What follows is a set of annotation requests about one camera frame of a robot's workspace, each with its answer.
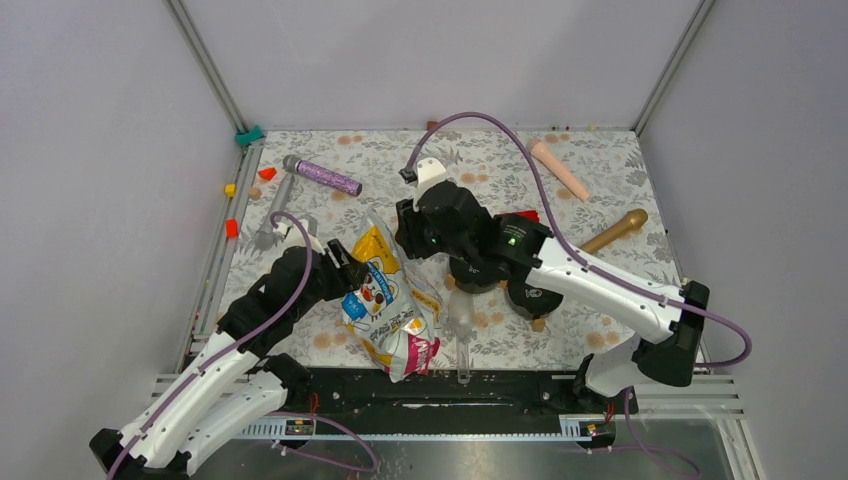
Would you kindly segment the cat food bag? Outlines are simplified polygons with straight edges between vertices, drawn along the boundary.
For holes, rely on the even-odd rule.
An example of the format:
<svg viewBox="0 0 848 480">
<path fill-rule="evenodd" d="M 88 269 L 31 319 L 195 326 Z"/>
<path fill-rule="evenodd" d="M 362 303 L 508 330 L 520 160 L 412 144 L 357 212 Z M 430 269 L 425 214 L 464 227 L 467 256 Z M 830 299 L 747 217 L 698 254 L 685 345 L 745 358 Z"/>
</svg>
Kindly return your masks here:
<svg viewBox="0 0 848 480">
<path fill-rule="evenodd" d="M 352 256 L 366 274 L 341 301 L 345 327 L 391 382 L 426 374 L 441 346 L 441 296 L 403 259 L 389 225 L 373 209 L 360 224 Z"/>
</svg>

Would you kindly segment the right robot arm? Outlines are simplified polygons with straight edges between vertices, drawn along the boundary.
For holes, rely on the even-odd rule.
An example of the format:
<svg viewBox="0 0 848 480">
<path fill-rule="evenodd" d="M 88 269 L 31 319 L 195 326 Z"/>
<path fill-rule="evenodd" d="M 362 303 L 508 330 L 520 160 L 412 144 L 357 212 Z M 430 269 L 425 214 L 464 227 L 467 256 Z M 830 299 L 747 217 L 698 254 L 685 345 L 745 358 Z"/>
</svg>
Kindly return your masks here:
<svg viewBox="0 0 848 480">
<path fill-rule="evenodd" d="M 497 280 L 563 295 L 626 325 L 626 342 L 580 364 L 575 402 L 597 412 L 627 387 L 692 382 L 708 296 L 629 274 L 560 243 L 550 228 L 527 217 L 492 215 L 473 194 L 451 181 L 418 198 L 397 202 L 396 241 L 410 259 L 447 254 Z"/>
</svg>

